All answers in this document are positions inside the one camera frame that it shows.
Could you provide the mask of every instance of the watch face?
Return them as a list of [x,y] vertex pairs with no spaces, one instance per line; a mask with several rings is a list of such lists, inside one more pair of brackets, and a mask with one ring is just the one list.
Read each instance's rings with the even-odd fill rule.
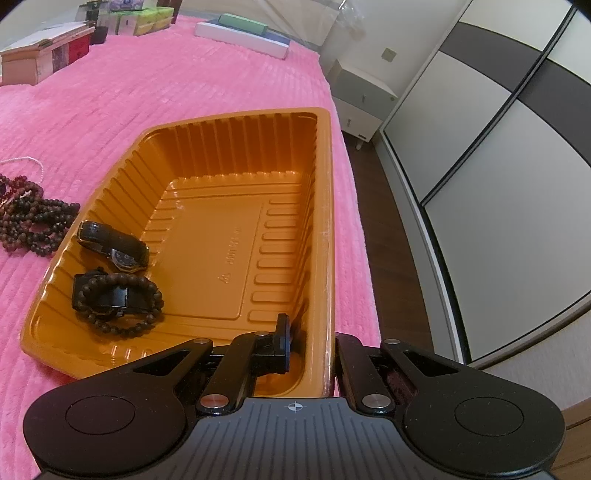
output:
[[133,273],[142,269],[142,266],[139,265],[133,257],[118,250],[111,250],[111,260],[122,272]]

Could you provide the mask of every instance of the storage box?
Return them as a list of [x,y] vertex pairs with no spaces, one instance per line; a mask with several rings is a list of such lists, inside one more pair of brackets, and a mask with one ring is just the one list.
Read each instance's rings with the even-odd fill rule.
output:
[[[199,337],[229,344],[291,320],[291,368],[256,395],[332,392],[335,273],[331,123],[319,108],[231,113],[144,132],[111,168],[56,252],[27,314],[22,349],[76,378]],[[108,223],[150,249],[164,297],[153,330],[123,339],[72,309],[75,274],[108,260],[76,241]],[[122,318],[117,322],[137,322]]]
[[57,25],[23,38],[0,52],[3,85],[36,85],[89,51],[94,27]]
[[170,26],[174,9],[156,7],[141,12],[112,12],[109,19],[109,33],[135,35],[162,30]]
[[240,45],[278,59],[284,59],[290,47],[290,39],[279,33],[267,30],[264,35],[255,35],[220,25],[219,20],[198,22],[195,36]]

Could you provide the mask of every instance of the pink blanket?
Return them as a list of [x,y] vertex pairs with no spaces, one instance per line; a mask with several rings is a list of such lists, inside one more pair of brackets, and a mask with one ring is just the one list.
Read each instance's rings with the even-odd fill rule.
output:
[[[355,184],[318,55],[292,43],[285,60],[193,36],[179,17],[145,37],[104,45],[37,86],[0,87],[0,160],[30,155],[45,168],[46,198],[84,203],[111,165],[146,128],[217,113],[320,106],[332,114],[335,176],[336,327],[379,345]],[[30,162],[0,173],[39,179]],[[22,418],[44,392],[69,379],[21,352],[23,318],[47,269],[32,252],[0,249],[0,479],[38,472]]]

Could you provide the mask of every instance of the white nightstand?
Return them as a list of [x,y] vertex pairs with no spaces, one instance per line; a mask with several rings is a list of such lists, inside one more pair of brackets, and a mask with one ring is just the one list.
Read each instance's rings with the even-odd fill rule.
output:
[[339,114],[340,129],[368,142],[394,108],[398,97],[381,80],[336,60],[326,79]]

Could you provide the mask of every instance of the green box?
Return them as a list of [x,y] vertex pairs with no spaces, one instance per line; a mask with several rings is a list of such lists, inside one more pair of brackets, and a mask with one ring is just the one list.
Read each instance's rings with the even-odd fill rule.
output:
[[219,19],[219,24],[224,27],[236,28],[237,30],[254,33],[255,35],[264,35],[268,26],[264,23],[232,14],[222,14]]

